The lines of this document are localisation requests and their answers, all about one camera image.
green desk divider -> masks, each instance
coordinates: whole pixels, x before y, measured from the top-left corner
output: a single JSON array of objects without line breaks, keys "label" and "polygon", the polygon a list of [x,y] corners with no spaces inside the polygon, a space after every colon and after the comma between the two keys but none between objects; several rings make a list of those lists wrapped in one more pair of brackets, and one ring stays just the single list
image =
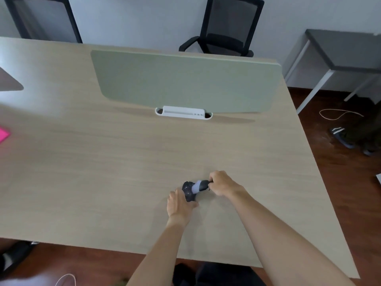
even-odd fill
[{"label": "green desk divider", "polygon": [[270,109],[278,63],[160,53],[91,52],[102,94],[128,103],[201,108],[206,112]]}]

chair backrest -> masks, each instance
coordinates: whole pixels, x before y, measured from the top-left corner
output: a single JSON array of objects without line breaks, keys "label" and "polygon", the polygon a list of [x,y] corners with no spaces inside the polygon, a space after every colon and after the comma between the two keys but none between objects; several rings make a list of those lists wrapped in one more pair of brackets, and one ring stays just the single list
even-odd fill
[{"label": "chair backrest", "polygon": [[69,0],[5,0],[22,38],[82,43]]},{"label": "chair backrest", "polygon": [[208,0],[201,43],[212,54],[245,56],[263,4],[262,0]]}]

white cable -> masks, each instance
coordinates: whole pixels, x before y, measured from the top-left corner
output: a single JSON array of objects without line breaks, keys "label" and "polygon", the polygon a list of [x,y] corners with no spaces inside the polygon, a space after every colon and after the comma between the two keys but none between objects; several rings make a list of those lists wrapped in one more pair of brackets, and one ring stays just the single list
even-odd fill
[{"label": "white cable", "polygon": [[58,281],[57,281],[57,283],[55,284],[55,286],[57,286],[57,285],[58,285],[58,282],[60,282],[61,279],[64,278],[64,277],[66,277],[66,276],[71,276],[71,277],[73,277],[73,279],[74,279],[74,286],[77,286],[77,280],[75,279],[75,276],[74,276],[73,274],[64,274],[64,276],[62,276],[60,279],[58,279]]},{"label": "white cable", "polygon": [[[330,118],[327,118],[327,117],[325,117],[325,116],[323,116],[323,115],[321,114],[321,112],[324,111],[324,110],[337,110],[337,111],[345,111],[345,112],[344,112],[342,115],[340,115],[338,118],[330,119]],[[358,114],[359,116],[364,117],[364,115],[362,115],[362,114],[360,114],[360,113],[358,113],[358,112],[355,112],[355,111],[343,110],[343,109],[333,109],[333,108],[322,109],[322,110],[319,111],[319,114],[320,114],[320,116],[321,116],[322,118],[327,119],[327,120],[338,120],[338,119],[339,119],[340,117],[342,117],[344,114],[349,113],[349,112],[350,112],[350,113],[354,113],[354,114]]]}]

forearm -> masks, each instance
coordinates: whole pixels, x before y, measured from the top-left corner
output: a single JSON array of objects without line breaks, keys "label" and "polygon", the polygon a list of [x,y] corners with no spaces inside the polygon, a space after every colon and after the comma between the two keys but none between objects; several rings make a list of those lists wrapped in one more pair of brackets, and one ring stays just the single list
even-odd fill
[{"label": "forearm", "polygon": [[255,201],[246,191],[228,197],[275,286],[354,285],[316,247]]},{"label": "forearm", "polygon": [[169,222],[132,275],[128,286],[170,286],[183,232],[183,226]]}]

wooden desk surface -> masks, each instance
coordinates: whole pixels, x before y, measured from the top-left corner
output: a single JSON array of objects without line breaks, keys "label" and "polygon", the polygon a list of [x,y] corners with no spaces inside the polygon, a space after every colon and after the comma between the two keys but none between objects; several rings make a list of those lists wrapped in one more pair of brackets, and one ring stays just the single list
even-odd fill
[{"label": "wooden desk surface", "polygon": [[[169,191],[224,169],[358,277],[283,79],[265,113],[158,117],[101,94],[92,49],[140,50],[0,38],[0,67],[24,86],[0,92],[12,133],[0,144],[0,236],[146,253]],[[178,257],[260,266],[229,202],[198,200]]]}]

